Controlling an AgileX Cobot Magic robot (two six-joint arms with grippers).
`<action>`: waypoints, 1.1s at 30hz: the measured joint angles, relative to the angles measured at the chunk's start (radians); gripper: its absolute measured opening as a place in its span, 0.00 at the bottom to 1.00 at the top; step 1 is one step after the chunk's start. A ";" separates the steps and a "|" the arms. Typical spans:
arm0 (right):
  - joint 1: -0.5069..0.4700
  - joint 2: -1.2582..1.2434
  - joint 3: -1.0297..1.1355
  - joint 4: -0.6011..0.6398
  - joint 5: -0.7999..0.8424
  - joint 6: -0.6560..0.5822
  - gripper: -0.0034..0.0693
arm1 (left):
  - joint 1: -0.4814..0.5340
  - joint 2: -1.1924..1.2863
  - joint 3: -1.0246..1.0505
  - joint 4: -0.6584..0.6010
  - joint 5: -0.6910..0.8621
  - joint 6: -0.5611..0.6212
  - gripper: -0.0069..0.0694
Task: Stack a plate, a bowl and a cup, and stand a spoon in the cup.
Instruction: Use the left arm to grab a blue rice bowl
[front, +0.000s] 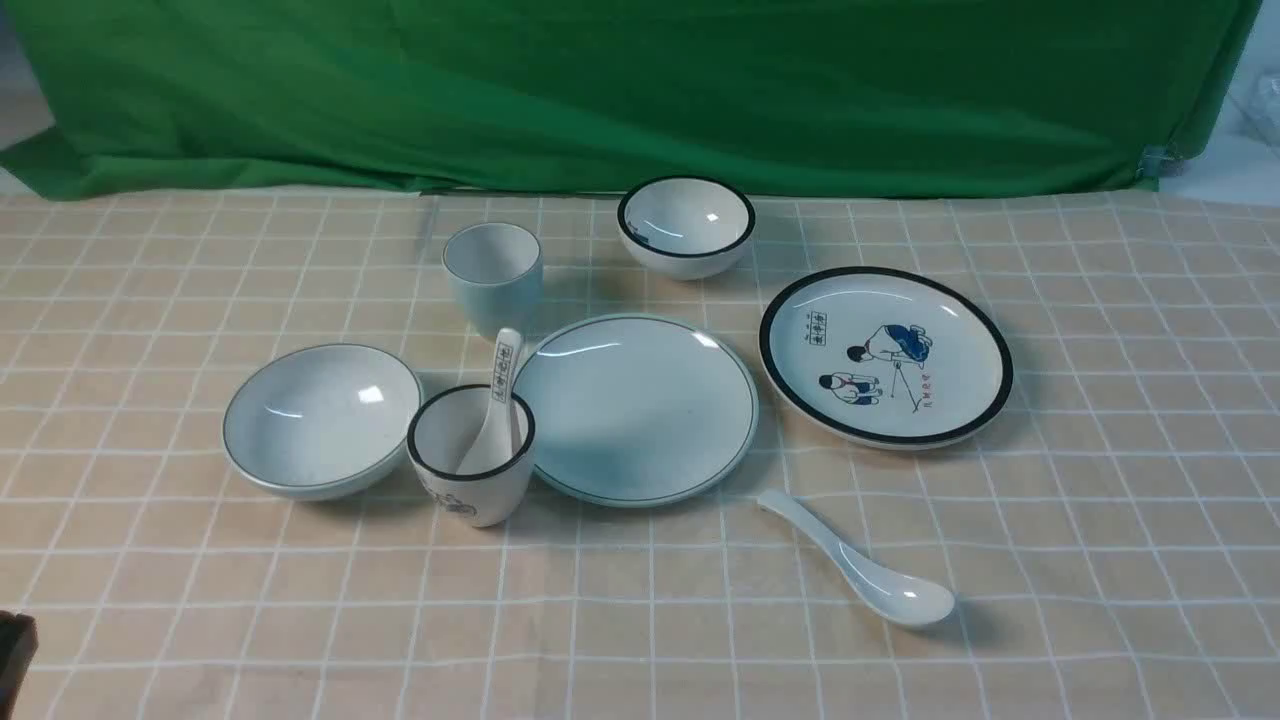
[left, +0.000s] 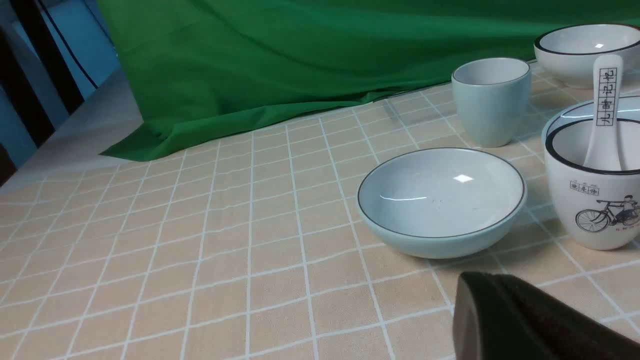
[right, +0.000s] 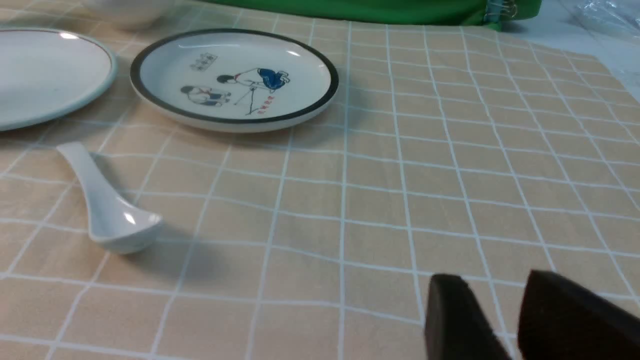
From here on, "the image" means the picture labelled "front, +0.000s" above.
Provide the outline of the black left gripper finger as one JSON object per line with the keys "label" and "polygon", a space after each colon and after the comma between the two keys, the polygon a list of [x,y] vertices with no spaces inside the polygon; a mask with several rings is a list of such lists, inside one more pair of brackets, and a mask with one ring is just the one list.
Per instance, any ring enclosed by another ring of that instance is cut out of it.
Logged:
{"label": "black left gripper finger", "polygon": [[19,612],[1,612],[0,643],[1,708],[14,708],[38,648],[36,620]]}

